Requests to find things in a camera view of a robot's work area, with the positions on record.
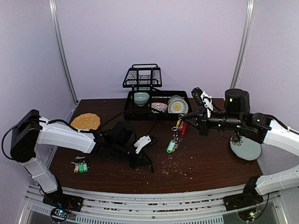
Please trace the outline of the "large keyring with red handle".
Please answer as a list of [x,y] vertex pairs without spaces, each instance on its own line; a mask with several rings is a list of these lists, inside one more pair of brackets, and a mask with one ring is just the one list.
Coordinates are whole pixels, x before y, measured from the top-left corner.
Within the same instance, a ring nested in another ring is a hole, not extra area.
[[173,136],[166,149],[167,153],[171,154],[175,152],[186,133],[186,129],[187,123],[183,121],[183,114],[180,114],[178,116],[176,125],[171,128],[171,130],[173,131]]

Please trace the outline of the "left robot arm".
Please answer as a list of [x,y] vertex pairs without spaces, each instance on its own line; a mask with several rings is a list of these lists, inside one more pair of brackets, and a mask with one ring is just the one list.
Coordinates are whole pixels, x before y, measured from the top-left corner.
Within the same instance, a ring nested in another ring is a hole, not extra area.
[[62,119],[48,120],[32,109],[16,125],[3,135],[1,146],[6,136],[11,133],[10,154],[5,157],[24,166],[43,191],[43,203],[63,212],[80,212],[83,198],[65,194],[60,181],[40,160],[35,150],[37,144],[52,145],[73,149],[84,154],[98,154],[127,159],[131,169],[149,166],[153,172],[153,161],[145,148],[156,144],[154,135],[137,138],[136,129],[125,121],[119,121],[107,130],[78,129]]

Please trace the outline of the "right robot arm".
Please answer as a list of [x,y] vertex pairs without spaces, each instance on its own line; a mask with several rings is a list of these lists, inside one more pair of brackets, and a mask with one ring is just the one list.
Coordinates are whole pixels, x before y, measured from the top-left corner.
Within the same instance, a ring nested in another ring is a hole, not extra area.
[[[206,96],[200,88],[192,90],[192,96],[202,109],[179,115],[179,120],[196,128],[207,136],[211,129],[235,131],[239,136],[259,144],[281,148],[294,155],[299,154],[299,132],[287,127],[273,115],[251,113],[249,93],[241,89],[225,91],[224,111],[213,112],[205,103]],[[263,202],[263,196],[299,185],[299,167],[272,175],[251,177],[242,193],[223,198],[227,211],[238,210]]]

